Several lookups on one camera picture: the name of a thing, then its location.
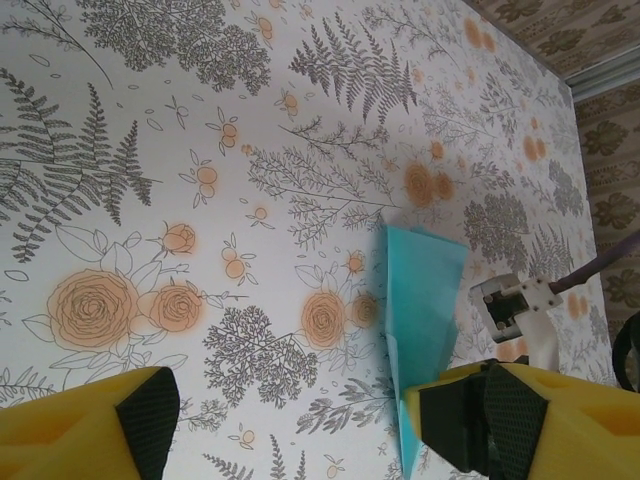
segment floral wallpaper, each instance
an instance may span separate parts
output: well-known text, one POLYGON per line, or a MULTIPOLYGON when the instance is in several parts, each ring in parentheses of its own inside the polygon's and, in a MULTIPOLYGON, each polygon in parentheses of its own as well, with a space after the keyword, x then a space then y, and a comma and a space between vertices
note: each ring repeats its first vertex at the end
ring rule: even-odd
MULTIPOLYGON (((471 286, 596 253, 569 90, 462 2, 0 8, 0 407, 170 366, 166 478, 401 478, 386 224, 471 249, 453 365, 527 350, 471 286)), ((610 383, 601 292, 553 315, 610 383)))
MULTIPOLYGON (((576 105, 596 247, 607 250, 640 228, 640 82, 576 105)), ((611 341, 640 309, 640 254, 633 252, 602 274, 611 341)))
POLYGON ((566 78, 640 43, 636 0, 467 0, 566 78))

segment folded paper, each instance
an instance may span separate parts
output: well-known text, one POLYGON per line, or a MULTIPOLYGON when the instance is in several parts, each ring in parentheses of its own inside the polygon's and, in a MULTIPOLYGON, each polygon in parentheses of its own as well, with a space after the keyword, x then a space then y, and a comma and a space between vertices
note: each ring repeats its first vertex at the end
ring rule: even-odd
POLYGON ((421 442, 402 392, 433 382, 448 366, 457 329, 453 319, 467 247, 425 231, 387 230, 385 332, 398 408, 403 477, 411 477, 421 442))

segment black cable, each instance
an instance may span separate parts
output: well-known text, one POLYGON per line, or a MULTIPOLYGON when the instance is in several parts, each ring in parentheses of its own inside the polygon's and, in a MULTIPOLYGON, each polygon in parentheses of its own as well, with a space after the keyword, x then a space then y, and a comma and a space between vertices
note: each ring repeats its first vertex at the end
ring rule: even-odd
POLYGON ((576 285, 587 283, 587 280, 593 277, 596 273, 600 273, 609 265, 630 254, 638 247, 640 247, 640 230, 621 240, 617 245, 614 245, 603 254, 598 255, 575 272, 570 273, 557 282, 550 283, 549 288, 557 295, 558 293, 565 292, 576 285))

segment white plastic part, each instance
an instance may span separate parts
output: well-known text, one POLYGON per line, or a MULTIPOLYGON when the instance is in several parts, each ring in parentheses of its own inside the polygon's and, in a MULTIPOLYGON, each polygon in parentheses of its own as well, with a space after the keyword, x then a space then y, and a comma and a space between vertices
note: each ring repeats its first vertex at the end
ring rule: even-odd
POLYGON ((523 336, 529 350, 529 365, 558 371, 558 334, 546 312, 562 304, 562 298, 554 295, 549 283, 550 280, 544 276, 520 283, 514 274, 500 275, 473 287, 471 299, 495 342, 523 336), (496 327, 485 300, 498 292, 505 297, 522 294, 529 306, 527 311, 515 315, 513 321, 501 329, 496 327))
POLYGON ((562 298, 549 288, 549 279, 532 278, 504 290, 504 295, 520 292, 529 310, 514 317, 529 349, 529 365, 557 372, 560 367, 558 333, 547 311, 562 303, 562 298))

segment brown patterned wall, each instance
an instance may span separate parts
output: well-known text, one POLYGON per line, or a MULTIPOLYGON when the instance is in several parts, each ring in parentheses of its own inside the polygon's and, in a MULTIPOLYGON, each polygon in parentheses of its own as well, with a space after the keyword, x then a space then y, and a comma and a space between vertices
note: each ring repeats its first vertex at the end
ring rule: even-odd
MULTIPOLYGON (((640 229, 640 81, 576 104, 576 117, 597 249, 603 251, 640 229)), ((601 277, 615 335, 640 310, 640 251, 601 277)))
POLYGON ((563 78, 640 43, 638 0, 471 0, 563 78))

